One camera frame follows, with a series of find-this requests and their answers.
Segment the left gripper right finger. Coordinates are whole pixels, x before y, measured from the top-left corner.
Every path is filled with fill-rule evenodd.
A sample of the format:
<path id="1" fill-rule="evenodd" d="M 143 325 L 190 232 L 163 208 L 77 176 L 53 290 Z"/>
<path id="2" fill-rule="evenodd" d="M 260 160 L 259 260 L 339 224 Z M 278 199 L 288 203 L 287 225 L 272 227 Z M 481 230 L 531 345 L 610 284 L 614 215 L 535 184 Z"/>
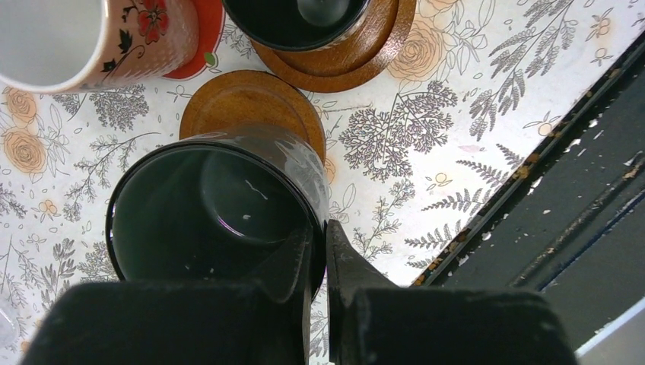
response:
<path id="1" fill-rule="evenodd" d="M 326 226 L 329 359 L 336 364 L 574 364 L 548 302 L 524 290 L 399 287 Z"/>

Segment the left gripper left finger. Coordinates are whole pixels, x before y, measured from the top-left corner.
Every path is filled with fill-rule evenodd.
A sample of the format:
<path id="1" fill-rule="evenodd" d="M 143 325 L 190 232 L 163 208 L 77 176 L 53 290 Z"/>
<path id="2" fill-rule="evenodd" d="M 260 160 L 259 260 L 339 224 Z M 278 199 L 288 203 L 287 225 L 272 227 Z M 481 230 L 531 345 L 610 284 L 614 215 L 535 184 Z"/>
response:
<path id="1" fill-rule="evenodd" d="M 79 284 L 43 320 L 25 364 L 306 364 L 313 231 L 294 230 L 235 281 Z"/>

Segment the dark green mug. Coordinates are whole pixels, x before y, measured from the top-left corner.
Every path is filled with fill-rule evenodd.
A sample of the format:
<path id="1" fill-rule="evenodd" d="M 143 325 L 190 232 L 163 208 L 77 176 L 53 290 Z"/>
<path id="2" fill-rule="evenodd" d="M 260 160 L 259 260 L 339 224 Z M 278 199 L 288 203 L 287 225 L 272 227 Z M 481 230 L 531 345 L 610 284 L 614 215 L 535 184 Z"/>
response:
<path id="1" fill-rule="evenodd" d="M 166 144 L 128 168 L 108 204 L 106 247 L 123 281 L 237 279 L 305 228 L 317 293 L 328 219 L 324 160 L 311 145 L 282 127 L 239 125 Z"/>

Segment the brown wooden coaster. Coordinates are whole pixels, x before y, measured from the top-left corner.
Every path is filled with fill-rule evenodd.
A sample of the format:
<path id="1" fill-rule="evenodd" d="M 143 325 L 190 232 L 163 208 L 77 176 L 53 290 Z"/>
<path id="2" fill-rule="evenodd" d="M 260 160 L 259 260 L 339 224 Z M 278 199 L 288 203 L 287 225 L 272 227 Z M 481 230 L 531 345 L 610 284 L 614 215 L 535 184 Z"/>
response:
<path id="1" fill-rule="evenodd" d="M 263 71 L 232 71 L 203 84 L 183 111 L 179 136 L 249 124 L 283 127 L 326 159 L 323 124 L 313 104 L 297 88 Z"/>

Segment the brown wooden knob lid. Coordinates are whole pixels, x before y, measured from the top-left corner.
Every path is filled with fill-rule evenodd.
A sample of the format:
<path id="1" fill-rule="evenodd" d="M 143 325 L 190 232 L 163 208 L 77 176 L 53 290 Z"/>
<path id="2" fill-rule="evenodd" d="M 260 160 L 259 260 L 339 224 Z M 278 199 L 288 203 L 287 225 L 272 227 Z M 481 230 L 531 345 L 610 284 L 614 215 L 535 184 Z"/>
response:
<path id="1" fill-rule="evenodd" d="M 252 45 L 266 67 L 288 84 L 317 93 L 337 93 L 374 79 L 402 50 L 416 1 L 371 1 L 353 33 L 331 46 L 306 52 Z"/>

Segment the black mug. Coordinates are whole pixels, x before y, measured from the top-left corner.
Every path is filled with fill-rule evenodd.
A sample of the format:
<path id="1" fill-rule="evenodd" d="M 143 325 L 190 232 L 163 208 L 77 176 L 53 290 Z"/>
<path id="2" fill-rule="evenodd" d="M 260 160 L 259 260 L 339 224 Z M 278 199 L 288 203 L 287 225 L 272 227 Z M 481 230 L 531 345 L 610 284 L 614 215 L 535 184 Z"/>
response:
<path id="1" fill-rule="evenodd" d="M 359 24 L 369 1 L 229 0 L 229 18 L 253 41 L 287 52 L 328 46 Z"/>

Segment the red round coaster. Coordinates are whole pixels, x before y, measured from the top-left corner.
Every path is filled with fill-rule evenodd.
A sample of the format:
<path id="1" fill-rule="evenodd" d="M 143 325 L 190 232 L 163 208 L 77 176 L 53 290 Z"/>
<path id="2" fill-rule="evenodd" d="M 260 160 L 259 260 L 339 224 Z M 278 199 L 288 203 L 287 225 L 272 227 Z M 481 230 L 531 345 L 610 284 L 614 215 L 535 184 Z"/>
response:
<path id="1" fill-rule="evenodd" d="M 226 18 L 224 7 L 220 0 L 197 0 L 193 4 L 199 23 L 197 52 L 185 65 L 164 75 L 165 79 L 188 81 L 215 66 L 215 53 Z"/>

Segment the salmon mug with handle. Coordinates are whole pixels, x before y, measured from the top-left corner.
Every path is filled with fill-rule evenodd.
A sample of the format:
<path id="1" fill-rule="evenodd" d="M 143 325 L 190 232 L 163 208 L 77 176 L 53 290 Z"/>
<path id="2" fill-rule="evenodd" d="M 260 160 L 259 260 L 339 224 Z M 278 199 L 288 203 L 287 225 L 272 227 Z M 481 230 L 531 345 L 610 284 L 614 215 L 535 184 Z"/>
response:
<path id="1" fill-rule="evenodd" d="M 36 94 L 129 86 L 195 56 L 192 1 L 3 1 L 1 81 Z"/>

